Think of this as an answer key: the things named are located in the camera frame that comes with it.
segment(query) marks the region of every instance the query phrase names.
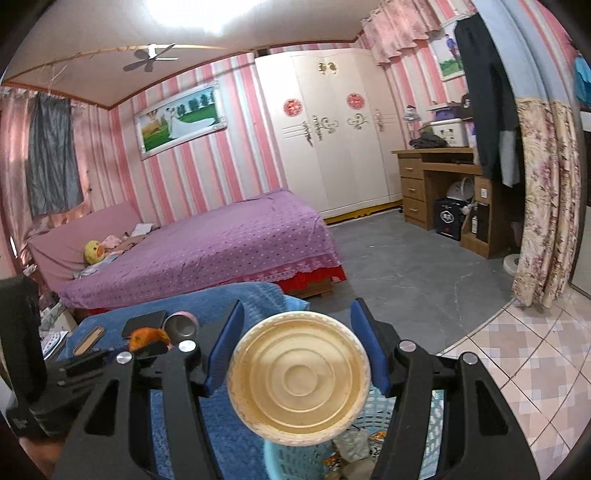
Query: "blue gripper pad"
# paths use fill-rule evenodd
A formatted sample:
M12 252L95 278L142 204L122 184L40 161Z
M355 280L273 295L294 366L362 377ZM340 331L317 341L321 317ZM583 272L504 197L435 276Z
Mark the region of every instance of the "blue gripper pad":
M207 377L203 385L205 396L210 397L222 385L226 378L230 359L242 336L244 326L244 307L237 301L233 305L229 317L219 333L217 342L213 346L208 358Z
M378 341L374 330L377 322L371 315L363 299L357 299L351 305L351 326L353 333L359 338L369 357L371 367L371 381L379 388L382 395L390 390L388 379L388 360Z

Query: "bottle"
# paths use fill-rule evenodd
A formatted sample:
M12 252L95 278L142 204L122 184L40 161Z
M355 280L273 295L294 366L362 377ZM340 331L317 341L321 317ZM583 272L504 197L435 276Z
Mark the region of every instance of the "bottle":
M476 235L478 232L478 205L472 209L472 218L470 218L470 231Z

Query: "yellow duck plush toy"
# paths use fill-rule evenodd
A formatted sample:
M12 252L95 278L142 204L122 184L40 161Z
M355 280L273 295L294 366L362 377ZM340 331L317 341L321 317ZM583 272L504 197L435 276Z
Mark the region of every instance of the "yellow duck plush toy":
M89 265L94 265L100 262L105 257L105 247L103 247L97 240L91 240L84 247L84 258Z

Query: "wedding photo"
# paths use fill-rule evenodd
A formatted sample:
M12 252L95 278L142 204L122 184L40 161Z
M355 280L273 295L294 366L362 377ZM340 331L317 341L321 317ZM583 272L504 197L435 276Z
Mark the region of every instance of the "wedding photo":
M199 86L141 112L136 123L144 157L225 127L215 89Z

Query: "wooden desk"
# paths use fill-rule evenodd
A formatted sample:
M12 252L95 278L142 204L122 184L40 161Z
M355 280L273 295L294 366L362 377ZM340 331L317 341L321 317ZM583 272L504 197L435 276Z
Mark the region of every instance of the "wooden desk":
M473 176L475 199L490 208L489 241L478 240L470 231L468 216L462 226L462 247L490 258L510 246L510 228L500 200L501 185L482 176L482 168L472 163L471 148L423 148L392 153L398 156L406 222L432 230L435 200L445 198L453 182Z

